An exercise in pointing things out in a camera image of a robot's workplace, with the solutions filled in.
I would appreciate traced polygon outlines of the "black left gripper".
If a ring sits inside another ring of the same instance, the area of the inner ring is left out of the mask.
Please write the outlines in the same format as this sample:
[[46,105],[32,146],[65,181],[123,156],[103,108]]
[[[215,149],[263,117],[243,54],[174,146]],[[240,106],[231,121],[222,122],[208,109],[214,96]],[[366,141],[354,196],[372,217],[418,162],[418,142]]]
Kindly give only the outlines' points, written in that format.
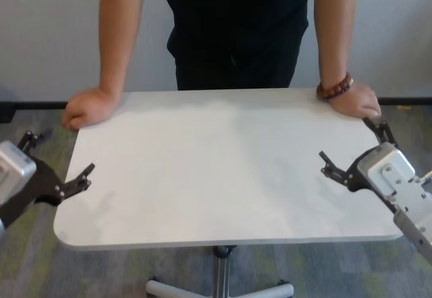
[[[34,134],[27,130],[17,144],[20,150],[31,150],[44,141],[42,134]],[[53,168],[41,159],[32,158],[36,163],[36,172],[26,183],[24,188],[10,197],[1,205],[1,224],[11,226],[31,205],[48,203],[57,207],[64,197],[73,197],[86,191],[91,185],[88,179],[95,168],[89,164],[75,179],[61,183]]]

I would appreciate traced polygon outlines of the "person left hand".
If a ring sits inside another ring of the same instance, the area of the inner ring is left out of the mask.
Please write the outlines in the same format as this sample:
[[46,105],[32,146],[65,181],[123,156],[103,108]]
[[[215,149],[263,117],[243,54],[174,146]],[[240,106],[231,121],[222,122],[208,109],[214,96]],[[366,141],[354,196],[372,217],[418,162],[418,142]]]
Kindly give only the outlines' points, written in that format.
[[375,93],[366,85],[354,84],[348,91],[331,100],[336,112],[353,118],[375,119],[381,117],[381,107]]

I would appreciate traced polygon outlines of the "person right hand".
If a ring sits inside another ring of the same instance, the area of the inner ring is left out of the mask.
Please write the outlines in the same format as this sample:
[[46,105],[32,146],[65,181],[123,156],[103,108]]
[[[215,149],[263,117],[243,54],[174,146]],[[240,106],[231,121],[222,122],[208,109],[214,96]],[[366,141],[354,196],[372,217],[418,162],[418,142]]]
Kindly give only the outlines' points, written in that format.
[[114,113],[120,96],[95,87],[78,93],[67,103],[61,124],[69,130],[80,130],[104,122]]

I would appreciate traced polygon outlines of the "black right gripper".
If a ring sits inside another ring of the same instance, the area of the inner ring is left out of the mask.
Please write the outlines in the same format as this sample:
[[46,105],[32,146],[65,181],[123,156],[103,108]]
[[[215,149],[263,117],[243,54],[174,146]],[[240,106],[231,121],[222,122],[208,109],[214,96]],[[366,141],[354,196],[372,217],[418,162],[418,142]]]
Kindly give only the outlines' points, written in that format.
[[[375,138],[378,141],[378,145],[375,145],[374,149],[378,148],[378,146],[382,145],[383,143],[389,143],[395,148],[398,148],[398,143],[393,136],[389,124],[385,120],[375,123],[369,118],[363,118],[362,121],[368,127],[368,129],[373,132]],[[380,194],[379,191],[373,187],[372,183],[367,180],[367,178],[363,176],[363,174],[360,172],[358,163],[362,160],[362,157],[357,158],[347,169],[347,171],[343,171],[338,168],[323,151],[319,152],[319,156],[325,162],[325,166],[321,168],[321,173],[324,174],[326,177],[346,186],[347,189],[353,193],[363,189],[370,190],[376,196],[378,196],[382,203],[393,214],[396,212],[396,208],[394,207],[394,205],[390,203],[387,199],[385,199],[383,195]]]

